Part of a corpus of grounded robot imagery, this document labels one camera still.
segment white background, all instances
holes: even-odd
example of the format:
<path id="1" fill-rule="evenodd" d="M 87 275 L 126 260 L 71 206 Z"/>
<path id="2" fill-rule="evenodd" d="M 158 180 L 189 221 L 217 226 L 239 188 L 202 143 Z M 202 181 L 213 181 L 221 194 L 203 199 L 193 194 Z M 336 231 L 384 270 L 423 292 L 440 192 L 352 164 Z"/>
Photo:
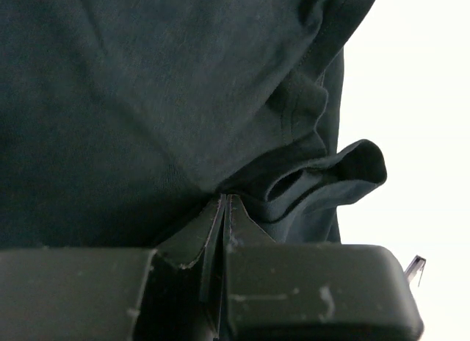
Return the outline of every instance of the white background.
<path id="1" fill-rule="evenodd" d="M 342 239 L 427 258 L 423 341 L 470 340 L 469 55 L 470 0 L 377 0 L 345 48 L 339 149 L 377 143 L 388 181 L 339 209 Z"/>

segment white surface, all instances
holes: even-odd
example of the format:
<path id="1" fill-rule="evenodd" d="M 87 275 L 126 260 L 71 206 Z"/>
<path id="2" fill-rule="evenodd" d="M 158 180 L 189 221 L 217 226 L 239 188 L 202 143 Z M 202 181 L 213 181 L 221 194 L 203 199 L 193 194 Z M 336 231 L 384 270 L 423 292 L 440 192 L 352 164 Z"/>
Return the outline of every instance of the white surface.
<path id="1" fill-rule="evenodd" d="M 423 341 L 470 340 L 469 2 L 377 0 L 345 48 L 339 148 L 377 143 L 388 181 L 339 209 L 341 235 L 427 258 Z"/>

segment black cloth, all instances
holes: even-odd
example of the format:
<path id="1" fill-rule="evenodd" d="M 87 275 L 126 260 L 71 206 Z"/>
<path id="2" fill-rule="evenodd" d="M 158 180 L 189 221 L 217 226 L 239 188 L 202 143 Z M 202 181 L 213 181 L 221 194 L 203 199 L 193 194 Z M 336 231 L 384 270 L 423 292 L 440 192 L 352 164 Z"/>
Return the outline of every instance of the black cloth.
<path id="1" fill-rule="evenodd" d="M 215 193 L 339 241 L 336 207 L 386 180 L 368 140 L 336 153 L 373 2 L 0 0 L 0 247 L 150 245 Z"/>

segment dark t-shirt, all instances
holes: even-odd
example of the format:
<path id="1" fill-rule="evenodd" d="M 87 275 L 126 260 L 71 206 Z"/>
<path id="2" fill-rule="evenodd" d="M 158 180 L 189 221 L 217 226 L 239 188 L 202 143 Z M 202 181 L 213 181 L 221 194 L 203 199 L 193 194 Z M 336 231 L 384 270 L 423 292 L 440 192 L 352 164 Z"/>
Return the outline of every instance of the dark t-shirt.
<path id="1" fill-rule="evenodd" d="M 339 241 L 386 180 L 373 143 L 336 153 L 373 1 L 0 0 L 0 247 L 150 245 L 215 193 Z"/>

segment clothing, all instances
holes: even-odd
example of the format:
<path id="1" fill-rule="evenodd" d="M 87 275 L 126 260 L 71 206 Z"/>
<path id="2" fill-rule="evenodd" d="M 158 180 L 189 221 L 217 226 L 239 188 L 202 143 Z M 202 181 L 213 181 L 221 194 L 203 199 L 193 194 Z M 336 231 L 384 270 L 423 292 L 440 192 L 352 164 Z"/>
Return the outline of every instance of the clothing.
<path id="1" fill-rule="evenodd" d="M 339 241 L 336 207 L 386 180 L 373 143 L 336 154 L 373 2 L 0 0 L 0 247 L 151 245 L 216 193 Z"/>

